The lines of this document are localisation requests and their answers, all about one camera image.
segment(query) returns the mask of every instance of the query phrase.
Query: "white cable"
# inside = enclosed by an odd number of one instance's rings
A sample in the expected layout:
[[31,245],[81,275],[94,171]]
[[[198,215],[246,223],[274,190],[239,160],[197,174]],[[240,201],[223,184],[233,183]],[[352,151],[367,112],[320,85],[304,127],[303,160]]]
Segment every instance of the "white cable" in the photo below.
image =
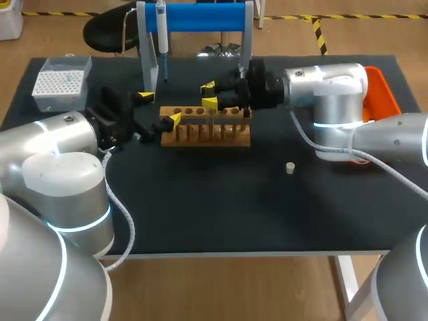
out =
[[[322,152],[339,152],[339,153],[349,153],[349,150],[347,148],[334,148],[334,147],[327,147],[327,146],[321,146],[318,144],[315,144],[312,142],[309,137],[306,135],[306,133],[303,131],[302,126],[300,126],[300,123],[298,119],[296,118],[296,115],[294,114],[294,111],[290,111],[290,114],[292,116],[292,120],[294,124],[296,125],[296,128],[302,138],[305,140],[306,143],[308,143],[311,147],[315,148],[316,150],[320,150]],[[365,160],[371,161],[374,164],[378,165],[380,168],[384,169],[386,172],[390,173],[392,176],[394,176],[396,179],[398,179],[403,184],[407,185],[408,188],[410,188],[412,191],[416,192],[420,196],[422,196],[424,199],[428,200],[428,193],[425,192],[421,187],[417,186],[414,182],[410,181],[406,177],[404,177],[402,174],[397,172],[395,169],[390,167],[389,165],[385,164],[380,159],[367,154],[366,152],[363,152],[361,150],[353,149],[352,153],[360,158],[363,158]]]
[[135,241],[135,225],[134,225],[134,221],[132,220],[131,214],[128,212],[126,207],[119,201],[119,199],[113,193],[112,189],[110,188],[110,186],[108,185],[108,182],[107,182],[106,168],[107,168],[107,163],[110,160],[111,156],[112,156],[112,153],[111,153],[111,150],[109,150],[106,153],[106,156],[104,156],[104,158],[102,159],[102,163],[101,163],[102,168],[104,169],[104,177],[106,180],[107,193],[108,193],[108,196],[113,201],[113,203],[116,204],[116,206],[122,212],[123,216],[125,216],[125,218],[128,222],[128,225],[129,225],[129,234],[130,235],[129,235],[128,246],[126,246],[125,252],[122,254],[122,256],[116,262],[114,262],[112,265],[109,265],[109,266],[104,268],[106,270],[106,272],[110,272],[110,271],[116,269],[120,264],[122,264],[124,262],[124,260],[126,260],[129,253],[131,252],[132,246],[134,246],[134,241]]

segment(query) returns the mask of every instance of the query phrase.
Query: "blue bar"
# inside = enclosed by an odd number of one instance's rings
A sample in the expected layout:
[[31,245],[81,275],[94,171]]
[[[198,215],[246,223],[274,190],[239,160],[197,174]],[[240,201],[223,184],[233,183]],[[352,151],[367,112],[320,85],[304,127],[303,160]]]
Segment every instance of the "blue bar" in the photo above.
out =
[[[148,32],[157,32],[156,8],[146,3]],[[245,3],[168,3],[168,32],[245,31]]]

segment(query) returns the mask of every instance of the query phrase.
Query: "white box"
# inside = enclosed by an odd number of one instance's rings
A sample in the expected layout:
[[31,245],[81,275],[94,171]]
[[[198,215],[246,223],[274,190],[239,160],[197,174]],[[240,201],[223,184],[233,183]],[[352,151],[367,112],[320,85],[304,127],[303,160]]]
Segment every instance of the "white box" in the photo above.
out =
[[10,5],[0,9],[0,41],[17,39],[22,32],[22,0],[11,0]]
[[50,57],[40,69],[33,94],[41,112],[81,112],[88,96],[91,57]]

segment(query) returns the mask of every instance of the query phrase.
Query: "yellow clip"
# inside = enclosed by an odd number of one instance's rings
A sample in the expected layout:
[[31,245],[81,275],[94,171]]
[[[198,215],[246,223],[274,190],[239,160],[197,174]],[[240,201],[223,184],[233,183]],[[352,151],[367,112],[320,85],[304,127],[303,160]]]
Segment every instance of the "yellow clip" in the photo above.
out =
[[150,96],[150,95],[154,96],[154,92],[138,92],[138,95],[145,98],[145,97]]
[[208,84],[201,86],[201,92],[203,91],[204,88],[214,88],[214,87],[215,87],[215,81],[213,80],[212,82],[209,82]]
[[177,127],[177,125],[180,124],[181,113],[179,112],[178,114],[174,114],[172,116],[169,116],[169,118],[171,118],[172,120],[174,120],[174,129],[175,129],[175,127]]
[[219,102],[217,101],[217,97],[202,98],[202,106],[208,109],[218,110]]

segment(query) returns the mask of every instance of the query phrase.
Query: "wooden test tube rack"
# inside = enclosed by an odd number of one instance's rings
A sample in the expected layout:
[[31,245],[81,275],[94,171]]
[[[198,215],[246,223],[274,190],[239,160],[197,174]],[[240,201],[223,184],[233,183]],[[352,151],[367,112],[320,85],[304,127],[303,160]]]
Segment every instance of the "wooden test tube rack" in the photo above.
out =
[[[181,123],[173,132],[162,133],[162,146],[236,147],[250,146],[249,119],[238,108],[210,115],[204,107],[160,107],[160,118],[181,112]],[[241,119],[240,124],[207,124],[207,119]],[[197,119],[198,124],[187,124],[186,119]]]

